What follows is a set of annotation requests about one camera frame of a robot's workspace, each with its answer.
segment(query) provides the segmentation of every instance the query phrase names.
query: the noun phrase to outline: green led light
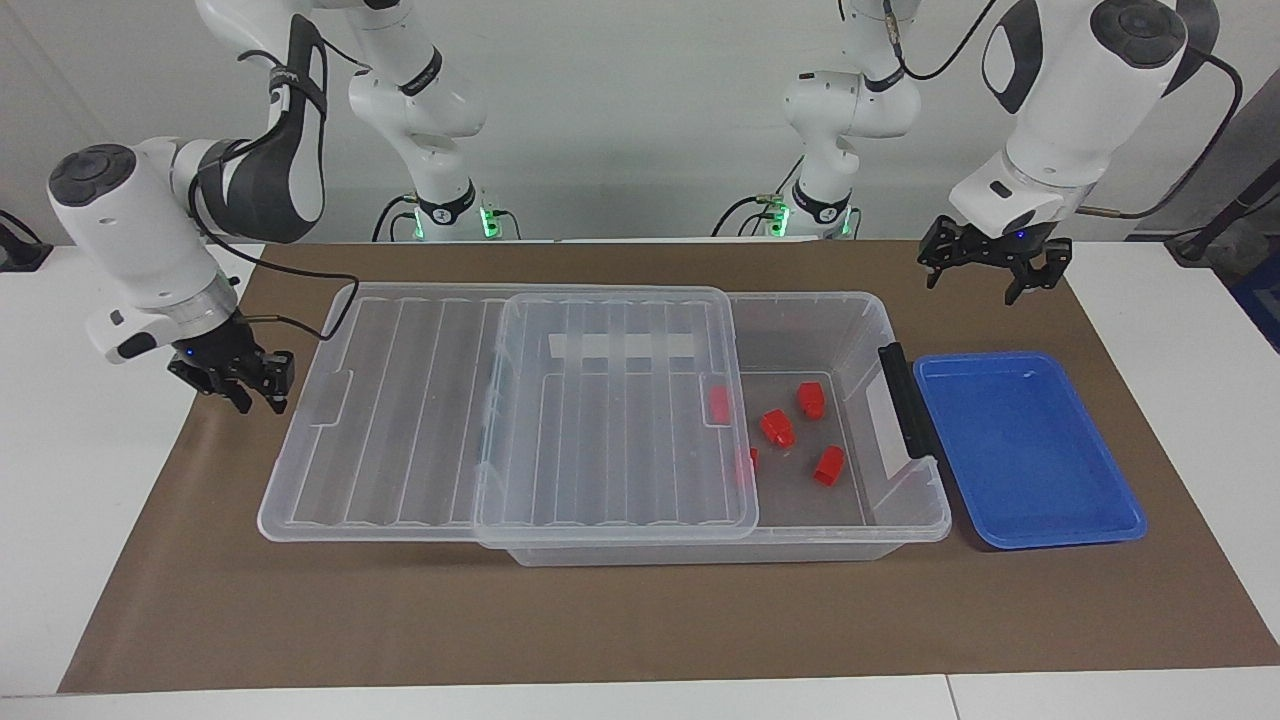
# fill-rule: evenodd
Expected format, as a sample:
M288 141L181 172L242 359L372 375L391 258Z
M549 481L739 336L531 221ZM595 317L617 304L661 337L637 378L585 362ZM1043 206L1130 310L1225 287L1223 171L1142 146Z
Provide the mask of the green led light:
M791 222L791 208L786 205L780 205L773 213L773 224L769 225L769 234L773 237L786 237L787 223Z
M480 223L484 225L485 240L493 240L502 236L502 224L498 218L494 218L493 211L488 208L480 208Z

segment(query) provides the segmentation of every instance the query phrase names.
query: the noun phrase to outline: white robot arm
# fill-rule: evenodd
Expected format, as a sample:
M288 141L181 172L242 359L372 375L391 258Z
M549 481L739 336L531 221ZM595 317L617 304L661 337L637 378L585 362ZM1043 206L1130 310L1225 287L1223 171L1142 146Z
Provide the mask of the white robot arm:
M929 287L966 263L1009 268L1005 301L1052 288L1071 259L1051 240L1161 97L1212 51L1212 0L1019 0L992 31L983 78L1018 124L951 192L968 220L940 217L920 243ZM1042 266L1032 260L1044 255Z
M900 32L919 0L893 0ZM901 137L920 114L920 91L906 77L884 32L883 0L846 3L845 55L855 73L804 73L787 90L787 120L804 142L804 163L783 188L786 234L838 234L849 211L859 158L850 137Z
M170 372L200 392L225 396L247 413L248 388L282 413L292 355L268 354L253 342L230 281L205 249L205 233L294 242L320 219L328 55L307 14L347 10L378 64L352 83L352 104L410 164L420 210L442 236L486 234L481 213L463 222L477 192L449 140L477 132L484 105L421 36L410 0L197 0L196 6L239 59L269 70L268 132L253 141L165 137L87 147L58 164L49 197L72 240L123 291L124 305L87 323L108 360L124 363L173 345Z

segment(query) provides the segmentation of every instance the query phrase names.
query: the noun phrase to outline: clear plastic storage box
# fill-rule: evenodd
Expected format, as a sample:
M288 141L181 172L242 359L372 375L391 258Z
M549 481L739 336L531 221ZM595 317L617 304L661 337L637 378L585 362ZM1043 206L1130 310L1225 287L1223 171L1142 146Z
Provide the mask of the clear plastic storage box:
M367 283L317 350L259 525L525 565L873 560L950 529L933 459L902 443L892 341L865 293ZM795 407L805 380L823 421ZM790 451L758 428L773 407ZM832 488L812 477L828 445L849 457Z

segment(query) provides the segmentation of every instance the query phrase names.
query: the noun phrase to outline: red block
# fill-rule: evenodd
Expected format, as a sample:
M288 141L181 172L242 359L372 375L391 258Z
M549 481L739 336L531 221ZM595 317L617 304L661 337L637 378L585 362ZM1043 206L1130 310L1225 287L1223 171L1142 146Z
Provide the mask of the red block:
M814 470L813 479L827 487L832 487L844 471L845 451L833 445L822 454L822 460L818 461L818 469Z
M730 424L727 387L714 386L712 389L707 391L707 405L710 407L713 425Z
M810 420L820 420L827 414L827 396L822 392L820 383L800 383L796 402Z
M781 410L769 410L760 418L760 429L769 442L786 450L796 443L796 432L791 427L791 420Z

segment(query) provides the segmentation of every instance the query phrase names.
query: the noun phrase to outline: blue plastic tray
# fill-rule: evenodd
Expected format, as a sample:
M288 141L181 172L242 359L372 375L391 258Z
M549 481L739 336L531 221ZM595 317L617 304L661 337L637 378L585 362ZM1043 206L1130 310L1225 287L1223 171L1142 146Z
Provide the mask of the blue plastic tray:
M1133 541L1147 516L1066 372L1039 352L915 363L978 534L1001 550Z

